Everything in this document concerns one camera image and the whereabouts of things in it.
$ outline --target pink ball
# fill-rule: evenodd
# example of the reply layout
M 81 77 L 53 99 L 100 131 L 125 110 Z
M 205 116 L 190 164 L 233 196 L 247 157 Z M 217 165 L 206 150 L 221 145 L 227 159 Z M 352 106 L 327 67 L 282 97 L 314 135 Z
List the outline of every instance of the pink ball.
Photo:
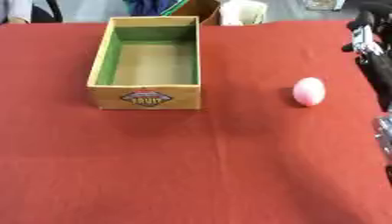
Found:
M 297 82 L 293 89 L 294 98 L 306 107 L 321 103 L 326 97 L 326 88 L 317 78 L 305 78 Z

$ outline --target cardboard box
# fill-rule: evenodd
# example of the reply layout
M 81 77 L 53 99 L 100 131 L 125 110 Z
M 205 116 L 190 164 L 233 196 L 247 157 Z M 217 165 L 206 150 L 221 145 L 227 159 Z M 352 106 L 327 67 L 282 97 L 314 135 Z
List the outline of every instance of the cardboard box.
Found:
M 111 18 L 87 88 L 101 109 L 200 109 L 199 19 Z

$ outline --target white object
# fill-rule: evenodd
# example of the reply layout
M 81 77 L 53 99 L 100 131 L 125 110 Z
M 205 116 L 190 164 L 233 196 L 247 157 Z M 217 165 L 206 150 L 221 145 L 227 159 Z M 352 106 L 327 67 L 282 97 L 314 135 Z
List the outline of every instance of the white object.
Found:
M 268 5 L 252 0 L 231 0 L 220 7 L 221 25 L 256 25 L 266 19 Z
M 339 11 L 343 8 L 346 0 L 304 0 L 304 5 L 309 10 L 333 10 Z
M 336 4 L 335 4 L 335 11 L 339 11 L 341 10 L 341 8 L 343 8 L 343 5 L 345 4 L 346 0 L 336 0 Z
M 294 86 L 293 95 L 297 102 L 310 107 L 324 100 L 326 88 L 324 83 L 317 78 L 305 78 Z

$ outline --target table surface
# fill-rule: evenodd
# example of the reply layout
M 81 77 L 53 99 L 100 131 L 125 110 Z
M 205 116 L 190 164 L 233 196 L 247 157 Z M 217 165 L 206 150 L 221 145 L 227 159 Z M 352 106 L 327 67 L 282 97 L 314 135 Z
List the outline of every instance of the table surface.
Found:
M 202 27 L 201 111 L 102 111 L 104 24 L 0 27 L 0 222 L 391 223 L 375 93 L 344 21 Z M 291 99 L 325 81 L 314 108 Z

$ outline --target background object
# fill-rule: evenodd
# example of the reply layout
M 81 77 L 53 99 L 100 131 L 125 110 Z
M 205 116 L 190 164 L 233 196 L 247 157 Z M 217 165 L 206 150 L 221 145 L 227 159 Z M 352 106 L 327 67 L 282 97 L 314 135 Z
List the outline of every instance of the background object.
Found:
M 303 0 L 309 10 L 341 10 L 346 0 Z
M 198 16 L 202 25 L 218 25 L 220 3 L 215 0 L 185 0 L 176 10 L 164 12 L 164 16 Z
M 256 25 L 266 20 L 268 6 L 252 0 L 231 0 L 220 7 L 222 25 Z
M 32 23 L 61 23 L 63 16 L 56 0 L 46 0 L 52 15 L 37 5 L 32 6 L 31 22 Z

